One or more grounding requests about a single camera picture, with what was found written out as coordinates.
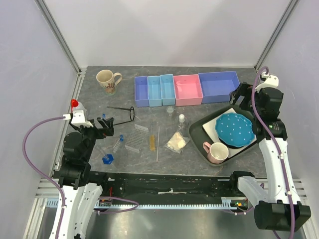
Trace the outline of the black metal ring stand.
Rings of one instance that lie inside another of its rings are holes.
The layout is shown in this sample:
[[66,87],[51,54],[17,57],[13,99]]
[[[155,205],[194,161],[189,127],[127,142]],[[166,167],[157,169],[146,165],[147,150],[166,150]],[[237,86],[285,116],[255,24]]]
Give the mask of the black metal ring stand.
[[135,109],[134,109],[133,106],[131,106],[130,108],[121,108],[121,107],[111,107],[111,106],[107,106],[107,108],[115,109],[115,110],[123,110],[123,111],[128,111],[128,112],[129,112],[129,118],[130,118],[129,120],[115,123],[114,126],[116,126],[116,125],[121,125],[121,124],[125,124],[125,123],[130,123],[130,122],[133,122],[134,119],[135,119]]

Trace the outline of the blue base measuring cylinder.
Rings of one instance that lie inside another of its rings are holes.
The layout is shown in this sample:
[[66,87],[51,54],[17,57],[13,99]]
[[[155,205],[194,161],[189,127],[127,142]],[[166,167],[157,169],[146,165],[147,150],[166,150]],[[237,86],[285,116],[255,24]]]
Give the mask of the blue base measuring cylinder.
[[103,161],[104,164],[106,164],[106,165],[112,164],[112,162],[114,161],[114,158],[113,158],[112,154],[106,153],[102,149],[102,147],[100,147],[99,145],[96,145],[96,149],[103,155],[102,161]]

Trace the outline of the glass dropper bottle white bulb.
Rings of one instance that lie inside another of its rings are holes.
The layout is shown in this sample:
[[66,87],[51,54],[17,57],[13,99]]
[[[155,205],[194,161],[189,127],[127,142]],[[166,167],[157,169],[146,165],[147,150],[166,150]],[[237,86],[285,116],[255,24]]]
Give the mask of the glass dropper bottle white bulb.
[[184,132],[188,129],[188,122],[184,114],[179,115],[177,128],[180,132]]

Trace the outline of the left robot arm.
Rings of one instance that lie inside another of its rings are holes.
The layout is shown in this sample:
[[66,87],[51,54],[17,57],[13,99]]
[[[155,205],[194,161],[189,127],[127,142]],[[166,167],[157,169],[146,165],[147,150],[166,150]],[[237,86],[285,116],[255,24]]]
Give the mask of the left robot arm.
[[114,134],[114,119],[97,118],[101,128],[75,126],[64,138],[63,157],[57,172],[58,185],[63,191],[50,235],[52,239],[83,239],[99,196],[109,192],[103,179],[91,180],[89,160],[96,141]]

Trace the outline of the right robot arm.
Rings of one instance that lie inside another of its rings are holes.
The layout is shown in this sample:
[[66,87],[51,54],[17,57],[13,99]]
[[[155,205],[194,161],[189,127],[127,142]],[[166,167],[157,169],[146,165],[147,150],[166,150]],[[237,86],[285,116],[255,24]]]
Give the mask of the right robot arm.
[[253,116],[253,132],[264,158],[268,189],[248,172],[235,172],[228,183],[234,196],[242,193],[254,208],[256,226],[262,230],[296,232],[310,217],[294,186],[289,160],[287,132],[278,118],[284,94],[273,87],[255,88],[241,83],[230,93],[230,104],[243,97],[239,108]]

